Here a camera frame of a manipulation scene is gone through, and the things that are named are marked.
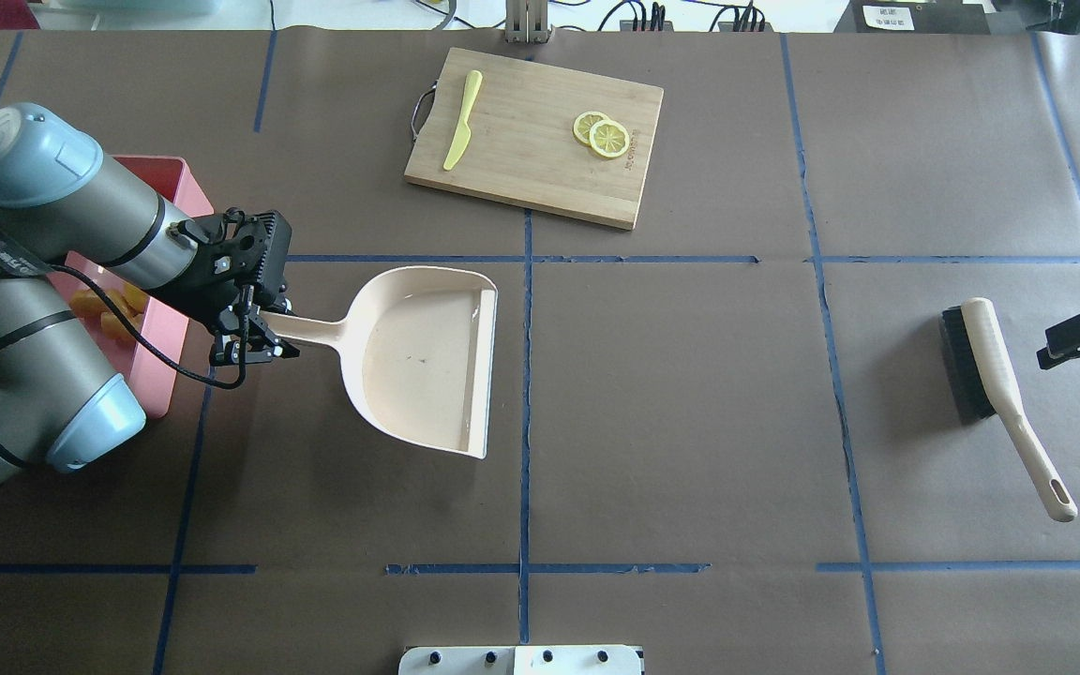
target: pink container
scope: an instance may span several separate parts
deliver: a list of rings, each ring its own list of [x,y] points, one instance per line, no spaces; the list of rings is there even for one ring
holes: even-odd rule
[[[177,208],[185,211],[190,217],[201,217],[215,213],[210,201],[199,188],[194,176],[186,166],[186,161],[181,158],[149,158],[137,154],[119,154],[116,158],[121,165],[127,167],[141,180],[151,185],[156,191],[168,201],[173,202]],[[82,270],[90,279],[94,279],[103,287],[116,287],[120,289],[124,282],[116,274],[107,272],[93,261],[84,257],[70,253],[65,260],[65,265]],[[56,291],[66,300],[79,287],[84,287],[67,273],[49,274],[49,281],[53,283]],[[150,354],[145,347],[138,345],[122,346],[110,337],[103,334],[98,322],[82,322],[98,349],[103,350],[108,362],[116,367],[116,370],[124,374],[129,388],[136,394],[149,419],[162,417],[168,411],[168,401],[173,396],[173,384],[176,375],[173,368],[168,367]],[[186,328],[189,320],[181,313],[168,308],[163,302],[150,299],[149,307],[145,312],[145,323],[140,325],[140,335],[154,347],[162,350],[170,359],[177,360],[181,356],[181,347],[186,338]]]

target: yellow knife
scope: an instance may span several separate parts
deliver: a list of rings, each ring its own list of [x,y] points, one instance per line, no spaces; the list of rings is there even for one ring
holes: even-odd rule
[[[477,98],[477,90],[481,90],[481,71],[469,71],[465,77],[465,94],[461,99],[461,116],[458,116],[458,129],[453,133],[453,146],[449,146],[449,157],[444,158],[444,171],[453,171],[453,167],[461,161],[461,154],[469,146],[469,112],[473,110],[473,103]]]

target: white metal plate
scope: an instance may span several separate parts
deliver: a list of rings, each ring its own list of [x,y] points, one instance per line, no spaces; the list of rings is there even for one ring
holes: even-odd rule
[[[399,675],[643,675],[642,654],[626,645],[411,648],[399,661]]]

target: table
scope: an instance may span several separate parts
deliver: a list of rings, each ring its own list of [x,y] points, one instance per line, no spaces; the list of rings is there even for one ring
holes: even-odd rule
[[[402,179],[449,46],[664,86],[635,231]],[[489,453],[379,435],[323,352],[0,492],[0,672],[394,672],[625,643],[648,672],[1080,672],[1080,516],[961,427],[998,303],[1080,505],[1080,39],[0,32],[0,103],[295,227],[296,311],[416,261],[501,291]],[[183,363],[205,367],[205,333]]]

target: wooden cutting board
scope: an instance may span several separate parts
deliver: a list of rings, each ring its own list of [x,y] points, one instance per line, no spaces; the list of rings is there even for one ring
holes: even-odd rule
[[[472,139],[444,171],[472,69],[483,73]],[[633,230],[663,95],[658,86],[453,48],[407,181]],[[624,157],[605,160],[573,137],[573,119],[588,110],[624,124]]]

